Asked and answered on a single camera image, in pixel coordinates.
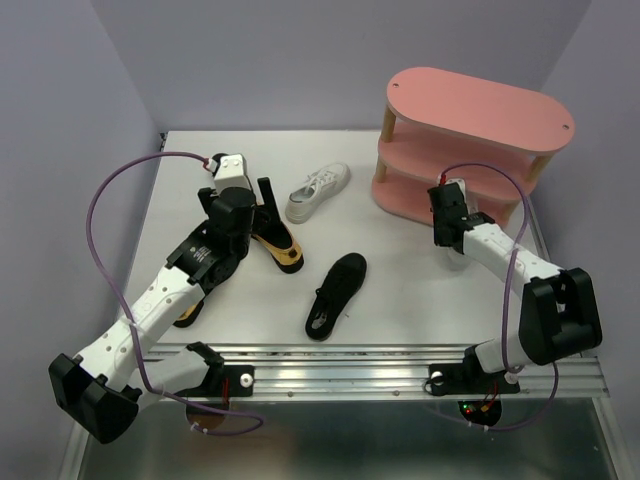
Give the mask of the white sneaker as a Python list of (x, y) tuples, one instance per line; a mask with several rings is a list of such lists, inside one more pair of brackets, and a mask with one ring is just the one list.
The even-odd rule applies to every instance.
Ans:
[(472, 263), (472, 259), (470, 257), (458, 253), (453, 248), (449, 248), (447, 250), (446, 256), (448, 266), (453, 271), (463, 271), (467, 269)]
[(350, 178), (350, 168), (341, 162), (312, 172), (289, 194), (285, 208), (286, 218), (294, 224), (305, 223), (322, 203), (339, 194)]

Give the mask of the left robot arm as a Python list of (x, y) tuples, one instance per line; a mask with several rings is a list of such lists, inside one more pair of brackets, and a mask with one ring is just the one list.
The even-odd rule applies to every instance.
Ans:
[(91, 345), (58, 355), (48, 373), (57, 405), (102, 444), (119, 438), (143, 409), (162, 398), (190, 411), (196, 397), (249, 397), (254, 368), (226, 365), (211, 347), (194, 342), (147, 367), (140, 361), (188, 310), (228, 280), (249, 251), (256, 198), (242, 187), (198, 197), (207, 215), (168, 256), (151, 285)]

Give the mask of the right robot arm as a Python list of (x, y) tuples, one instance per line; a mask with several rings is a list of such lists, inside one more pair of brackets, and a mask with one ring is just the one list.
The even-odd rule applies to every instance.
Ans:
[(519, 320), (499, 337), (467, 348), (458, 363), (433, 364), (434, 396), (483, 393), (498, 386), (516, 392), (507, 372), (544, 366), (594, 349), (603, 336), (592, 279), (581, 268), (562, 269), (522, 247), (483, 212), (468, 210), (460, 183), (428, 191), (434, 242), (483, 265), (520, 300)]

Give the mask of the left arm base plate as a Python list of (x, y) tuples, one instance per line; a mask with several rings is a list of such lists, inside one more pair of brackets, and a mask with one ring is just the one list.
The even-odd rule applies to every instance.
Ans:
[(246, 398), (253, 395), (255, 367), (231, 364), (211, 367), (203, 382), (196, 388), (202, 397)]

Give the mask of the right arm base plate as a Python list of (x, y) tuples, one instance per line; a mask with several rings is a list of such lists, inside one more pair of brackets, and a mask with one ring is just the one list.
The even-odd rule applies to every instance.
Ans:
[(470, 373), (461, 363), (437, 363), (428, 367), (423, 390), (436, 397), (517, 394), (520, 385), (508, 383), (503, 372), (488, 374), (479, 370)]

